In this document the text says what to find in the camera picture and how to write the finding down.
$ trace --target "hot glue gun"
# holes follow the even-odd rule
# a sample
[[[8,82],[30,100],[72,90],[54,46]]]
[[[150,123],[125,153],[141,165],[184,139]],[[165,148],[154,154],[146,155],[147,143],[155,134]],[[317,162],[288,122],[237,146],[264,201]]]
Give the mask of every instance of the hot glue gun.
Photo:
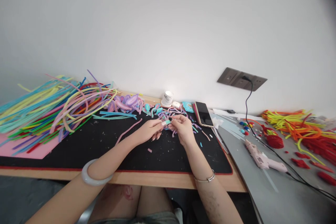
[[[272,159],[267,158],[251,142],[245,140],[245,145],[246,145],[246,148],[248,149],[248,151],[251,153],[251,156],[253,157],[257,166],[260,169],[269,169],[271,167],[275,170],[278,170],[279,172],[284,172],[284,173],[287,172],[287,168],[283,163],[279,163],[279,162],[276,162]]]

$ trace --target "wall socket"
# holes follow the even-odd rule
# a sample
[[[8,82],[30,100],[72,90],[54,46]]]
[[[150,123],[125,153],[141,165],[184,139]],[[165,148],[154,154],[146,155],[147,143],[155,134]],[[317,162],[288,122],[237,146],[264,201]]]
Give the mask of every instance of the wall socket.
[[[267,81],[267,79],[263,77],[241,72],[232,68],[226,68],[217,82],[237,88],[251,90],[251,83],[242,79],[243,76],[247,76],[252,81],[253,91],[256,91]]]

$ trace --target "gray shorts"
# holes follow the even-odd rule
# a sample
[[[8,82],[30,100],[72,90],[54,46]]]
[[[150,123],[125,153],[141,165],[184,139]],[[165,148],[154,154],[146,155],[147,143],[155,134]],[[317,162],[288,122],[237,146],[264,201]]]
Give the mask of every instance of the gray shorts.
[[[104,219],[97,220],[91,224],[179,224],[179,220],[172,212],[159,212],[135,219]]]

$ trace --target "silver bracelet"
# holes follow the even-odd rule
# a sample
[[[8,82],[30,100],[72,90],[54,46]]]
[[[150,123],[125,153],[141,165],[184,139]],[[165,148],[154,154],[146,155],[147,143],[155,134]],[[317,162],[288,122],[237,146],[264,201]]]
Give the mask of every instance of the silver bracelet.
[[[194,177],[194,179],[197,181],[197,182],[210,182],[211,180],[213,180],[215,178],[215,172],[214,170],[212,170],[212,176],[210,178],[207,178],[206,180],[198,180],[197,178]]]
[[[90,186],[102,186],[102,185],[105,185],[107,182],[109,182],[111,180],[111,178],[113,177],[113,174],[106,178],[106,179],[103,179],[103,180],[94,180],[93,178],[90,178],[90,176],[88,175],[88,168],[89,166],[95,162],[97,159],[93,159],[91,161],[89,161],[86,165],[84,165],[83,169],[82,169],[82,179],[83,181],[90,185]]]

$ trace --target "woman's right hand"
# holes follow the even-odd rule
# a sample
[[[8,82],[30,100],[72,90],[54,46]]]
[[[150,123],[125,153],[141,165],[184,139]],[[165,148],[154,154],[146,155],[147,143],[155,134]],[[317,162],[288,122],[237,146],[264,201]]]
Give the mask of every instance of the woman's right hand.
[[[172,117],[171,124],[168,125],[170,130],[175,130],[178,134],[180,143],[184,148],[196,144],[195,136],[191,126],[191,121],[183,115],[175,115]]]

